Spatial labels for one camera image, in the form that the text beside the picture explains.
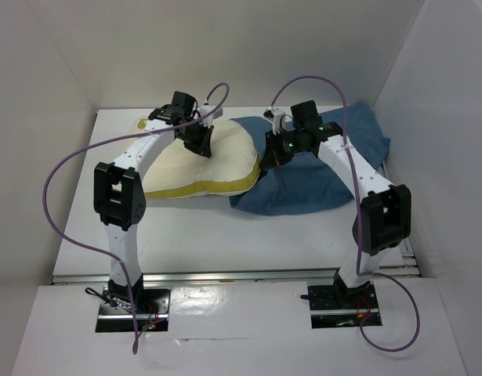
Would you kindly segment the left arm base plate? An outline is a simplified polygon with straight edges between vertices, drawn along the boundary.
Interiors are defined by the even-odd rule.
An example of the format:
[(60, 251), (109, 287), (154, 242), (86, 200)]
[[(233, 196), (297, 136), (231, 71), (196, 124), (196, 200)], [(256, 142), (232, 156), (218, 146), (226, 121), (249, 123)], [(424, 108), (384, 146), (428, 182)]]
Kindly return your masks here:
[[(96, 319), (96, 333), (133, 332), (130, 303), (111, 296), (107, 287), (100, 293), (100, 305)], [(167, 331), (169, 327), (169, 288), (143, 290), (143, 296), (136, 302), (136, 322), (138, 331), (148, 326), (148, 332)]]

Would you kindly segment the cream quilted pillow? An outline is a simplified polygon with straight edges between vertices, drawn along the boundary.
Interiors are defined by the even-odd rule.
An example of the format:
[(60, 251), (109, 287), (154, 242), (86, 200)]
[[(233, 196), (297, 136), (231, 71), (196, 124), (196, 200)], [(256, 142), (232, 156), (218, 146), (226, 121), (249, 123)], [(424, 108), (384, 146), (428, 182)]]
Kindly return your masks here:
[(166, 141), (143, 178), (147, 199), (204, 195), (235, 196), (259, 178), (260, 158), (254, 141), (236, 121), (217, 121), (210, 141), (212, 156), (187, 150), (183, 141)]

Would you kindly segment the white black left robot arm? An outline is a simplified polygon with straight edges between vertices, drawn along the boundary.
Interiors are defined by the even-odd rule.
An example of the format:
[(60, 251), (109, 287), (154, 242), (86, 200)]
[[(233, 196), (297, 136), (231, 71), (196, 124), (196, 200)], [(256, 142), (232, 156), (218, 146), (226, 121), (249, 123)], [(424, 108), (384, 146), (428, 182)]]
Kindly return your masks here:
[(111, 163), (100, 162), (94, 169), (93, 207), (104, 224), (111, 262), (108, 294), (128, 313), (144, 304), (143, 273), (138, 262), (137, 226), (143, 219), (147, 200), (143, 177), (165, 148), (165, 134), (180, 139), (186, 150), (201, 157), (211, 157), (210, 140), (213, 120), (223, 115), (223, 108), (196, 99), (185, 92), (175, 92), (170, 104), (154, 109), (143, 120), (136, 140)]

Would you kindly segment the blue pillowcase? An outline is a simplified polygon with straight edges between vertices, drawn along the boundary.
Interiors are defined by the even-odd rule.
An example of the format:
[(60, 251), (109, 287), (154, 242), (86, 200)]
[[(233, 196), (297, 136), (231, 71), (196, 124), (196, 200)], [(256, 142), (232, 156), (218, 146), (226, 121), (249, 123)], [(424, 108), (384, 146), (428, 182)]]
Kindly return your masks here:
[[(380, 168), (390, 152), (372, 108), (347, 108), (347, 135), (366, 161)], [(296, 154), (280, 168), (262, 170), (247, 192), (230, 197), (230, 206), (255, 215), (303, 215), (339, 208), (353, 200), (340, 178), (311, 153)]]

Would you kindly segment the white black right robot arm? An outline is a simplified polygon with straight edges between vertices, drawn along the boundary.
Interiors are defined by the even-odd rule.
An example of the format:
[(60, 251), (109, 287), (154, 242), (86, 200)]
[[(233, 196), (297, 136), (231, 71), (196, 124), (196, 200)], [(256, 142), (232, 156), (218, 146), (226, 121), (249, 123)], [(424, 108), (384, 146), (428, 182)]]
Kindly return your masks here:
[(268, 107), (263, 116), (272, 124), (265, 135), (261, 168), (288, 164), (296, 154), (311, 153), (342, 181), (356, 201), (353, 239), (357, 250), (335, 273), (324, 300), (340, 308), (353, 308), (364, 297), (374, 272), (390, 249), (411, 233), (411, 192), (381, 176), (357, 151), (335, 122), (324, 122), (313, 100), (291, 108), (293, 129), (287, 130), (287, 114)]

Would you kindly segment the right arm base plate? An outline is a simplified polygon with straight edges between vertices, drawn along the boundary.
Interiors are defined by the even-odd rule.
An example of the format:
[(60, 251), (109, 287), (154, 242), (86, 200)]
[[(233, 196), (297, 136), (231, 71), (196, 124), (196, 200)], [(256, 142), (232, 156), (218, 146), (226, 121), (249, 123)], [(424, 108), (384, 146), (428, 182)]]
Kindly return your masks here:
[(313, 329), (382, 326), (379, 303), (372, 284), (347, 303), (338, 302), (331, 285), (311, 285), (307, 293), (300, 295), (309, 303), (310, 321)]

